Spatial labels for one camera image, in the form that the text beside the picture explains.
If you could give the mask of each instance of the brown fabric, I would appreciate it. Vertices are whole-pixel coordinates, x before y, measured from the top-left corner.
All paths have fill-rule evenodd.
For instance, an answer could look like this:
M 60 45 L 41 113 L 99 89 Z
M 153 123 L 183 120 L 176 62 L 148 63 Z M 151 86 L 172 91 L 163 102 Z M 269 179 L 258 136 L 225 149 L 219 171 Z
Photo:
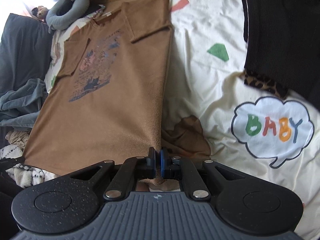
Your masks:
M 65 42 L 64 60 L 27 142 L 27 165 L 59 175 L 161 147 L 169 0 L 123 3 Z
M 143 183 L 143 182 L 140 182 L 138 181 L 137 182 L 137 185 L 136 185 L 136 189 L 135 191 L 145 191 L 145 192 L 148 192 L 149 191 L 149 187 L 146 183 Z
M 70 33 L 70 36 L 72 36 L 73 34 L 75 34 L 77 31 L 79 31 L 80 28 L 78 27 L 78 25 L 76 25 L 76 27 L 72 30 L 72 32 Z
M 288 89 L 279 82 L 248 69 L 245 70 L 244 84 L 268 91 L 281 99 L 285 99 L 288 93 Z
M 210 159 L 211 155 L 201 122 L 194 115 L 182 118 L 173 130 L 162 129 L 161 145 L 172 149 L 171 156 L 184 156 L 194 161 Z

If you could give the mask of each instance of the gray fabric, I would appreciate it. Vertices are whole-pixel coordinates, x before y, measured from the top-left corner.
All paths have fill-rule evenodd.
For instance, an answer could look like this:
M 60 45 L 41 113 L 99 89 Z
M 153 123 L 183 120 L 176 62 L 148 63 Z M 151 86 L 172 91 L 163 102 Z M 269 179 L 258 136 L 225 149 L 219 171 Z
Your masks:
M 51 61 L 48 29 L 31 17 L 9 15 L 0 43 L 0 96 L 18 90 L 30 78 L 44 80 Z
M 45 18 L 49 32 L 52 30 L 65 30 L 82 15 L 89 8 L 89 0 L 75 0 L 72 8 L 66 14 L 57 16 L 57 11 L 63 6 L 66 0 L 59 0 L 48 12 Z
M 17 91 L 0 97 L 0 126 L 12 126 L 25 131 L 32 128 L 48 93 L 43 81 L 29 79 Z

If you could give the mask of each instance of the white fluffy fabric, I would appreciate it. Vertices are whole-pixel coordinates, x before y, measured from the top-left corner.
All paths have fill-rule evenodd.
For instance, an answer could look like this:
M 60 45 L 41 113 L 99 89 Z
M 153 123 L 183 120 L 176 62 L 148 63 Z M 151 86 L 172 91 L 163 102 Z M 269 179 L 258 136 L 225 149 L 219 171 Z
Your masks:
M 0 150 L 0 159 L 18 158 L 22 156 L 22 150 L 17 145 L 8 145 Z M 22 188 L 37 185 L 54 179 L 57 175 L 38 168 L 17 164 L 6 170 L 8 175 Z

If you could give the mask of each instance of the gray-blue pillow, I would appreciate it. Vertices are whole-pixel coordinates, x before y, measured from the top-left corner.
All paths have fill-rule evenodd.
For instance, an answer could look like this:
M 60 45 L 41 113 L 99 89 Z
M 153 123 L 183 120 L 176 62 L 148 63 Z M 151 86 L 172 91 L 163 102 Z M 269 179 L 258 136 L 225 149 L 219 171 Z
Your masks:
M 0 43 L 0 96 L 18 90 L 30 78 L 44 80 L 51 61 L 48 29 L 31 17 L 9 15 Z
M 79 19 L 89 8 L 89 0 L 75 0 L 71 9 L 64 15 L 57 16 L 57 12 L 63 6 L 66 0 L 59 0 L 48 12 L 45 18 L 49 31 L 65 30 L 77 19 Z

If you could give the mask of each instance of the dark gray cushion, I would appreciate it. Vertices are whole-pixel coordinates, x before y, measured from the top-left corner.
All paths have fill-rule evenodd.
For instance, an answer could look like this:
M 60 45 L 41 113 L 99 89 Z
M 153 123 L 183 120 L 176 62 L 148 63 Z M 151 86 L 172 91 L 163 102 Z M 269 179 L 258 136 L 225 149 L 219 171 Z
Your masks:
M 44 80 L 51 61 L 49 27 L 31 17 L 10 14 L 0 43 L 0 96 L 30 78 Z
M 12 127 L 9 126 L 0 126 L 0 149 L 9 145 L 10 143 L 7 141 L 5 136 L 9 131 L 13 130 Z

